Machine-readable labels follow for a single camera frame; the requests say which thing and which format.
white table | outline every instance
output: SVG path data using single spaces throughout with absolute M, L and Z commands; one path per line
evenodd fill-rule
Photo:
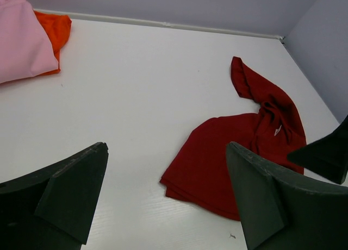
M 158 183 L 200 123 L 257 112 L 231 83 L 234 55 L 293 99 L 308 142 L 338 126 L 278 40 L 73 20 L 60 74 L 0 86 L 0 182 L 104 141 L 83 250 L 246 249 L 239 222 L 166 198 Z

fabric fold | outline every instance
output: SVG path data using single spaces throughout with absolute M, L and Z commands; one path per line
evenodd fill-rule
M 52 44 L 26 0 L 0 0 L 0 83 L 58 68 Z
M 51 41 L 55 58 L 58 60 L 58 68 L 53 71 L 45 72 L 41 75 L 50 75 L 60 72 L 60 49 L 67 43 L 71 20 L 67 15 L 44 14 L 34 11 L 36 18 L 44 28 L 49 40 Z
M 259 103 L 259 112 L 211 118 L 192 131 L 163 174 L 166 196 L 193 202 L 220 216 L 239 220 L 226 165 L 232 141 L 279 165 L 303 174 L 287 154 L 306 145 L 295 104 L 278 86 L 234 57 L 231 80 L 240 97 Z

dark red fabric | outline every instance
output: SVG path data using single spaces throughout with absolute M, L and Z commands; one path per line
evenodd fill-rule
M 167 186 L 167 197 L 239 220 L 226 165 L 226 145 L 236 141 L 263 158 L 303 174 L 303 167 L 289 162 L 287 154 L 305 146 L 306 137 L 297 108 L 282 89 L 238 57 L 232 60 L 231 79 L 240 97 L 261 105 L 259 112 L 205 121 L 191 133 L 160 182 Z

wall baseboard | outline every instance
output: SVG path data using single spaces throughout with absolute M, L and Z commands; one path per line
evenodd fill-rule
M 153 27 L 191 30 L 191 31 L 199 31 L 199 32 L 218 33 L 218 34 L 233 34 L 233 35 L 251 36 L 251 37 L 259 37 L 259 38 L 278 39 L 278 40 L 283 39 L 283 37 L 279 35 L 257 34 L 257 33 L 249 33 L 249 32 L 237 31 L 237 30 L 227 30 L 227 29 L 219 29 L 219 28 L 200 27 L 200 26 L 187 26 L 184 24 L 156 22 L 156 21 L 148 21 L 148 20 L 140 20 L 140 19 L 132 19 L 132 18 L 114 17 L 114 16 L 79 14 L 77 12 L 72 13 L 72 12 L 42 10 L 42 9 L 36 9 L 36 10 L 39 12 L 47 13 L 47 14 L 69 15 L 69 17 L 72 19 L 80 19 L 80 20 L 134 24 L 137 26 L 153 26 Z

gray wall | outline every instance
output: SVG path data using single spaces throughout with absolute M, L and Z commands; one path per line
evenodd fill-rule
M 35 8 L 287 35 L 316 0 L 29 0 Z
M 285 44 L 338 121 L 348 114 L 348 0 L 318 0 Z

